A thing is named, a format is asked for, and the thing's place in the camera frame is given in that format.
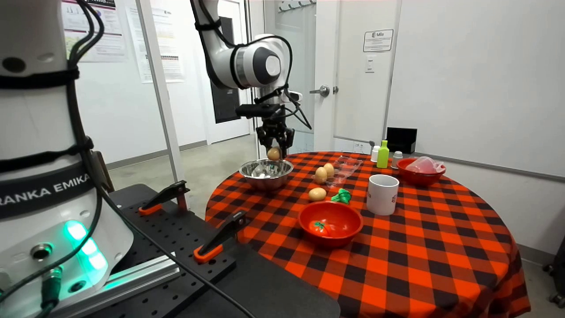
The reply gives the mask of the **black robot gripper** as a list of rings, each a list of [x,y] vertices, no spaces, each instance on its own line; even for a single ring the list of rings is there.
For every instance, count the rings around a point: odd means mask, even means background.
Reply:
[[[264,156],[271,149],[272,142],[281,146],[283,158],[294,144],[295,130],[287,125],[287,112],[283,105],[267,103],[258,110],[264,125],[257,128],[260,148]]]

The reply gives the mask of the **white robot base Franka Emika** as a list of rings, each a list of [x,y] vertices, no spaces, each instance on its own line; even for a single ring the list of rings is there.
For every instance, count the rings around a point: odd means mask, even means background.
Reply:
[[[0,318],[45,318],[94,298],[133,245],[105,201],[85,133],[78,61],[105,31],[68,43],[62,0],[0,0]]]

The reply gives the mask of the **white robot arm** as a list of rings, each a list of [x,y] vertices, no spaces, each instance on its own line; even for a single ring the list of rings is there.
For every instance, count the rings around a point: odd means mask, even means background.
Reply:
[[[262,35],[234,43],[221,29],[220,0],[191,0],[195,27],[200,33],[209,77],[223,88],[258,88],[260,96],[237,107],[239,116],[262,119],[257,128],[265,149],[285,156],[295,130],[287,125],[288,79],[294,65],[292,43],[281,35]]]

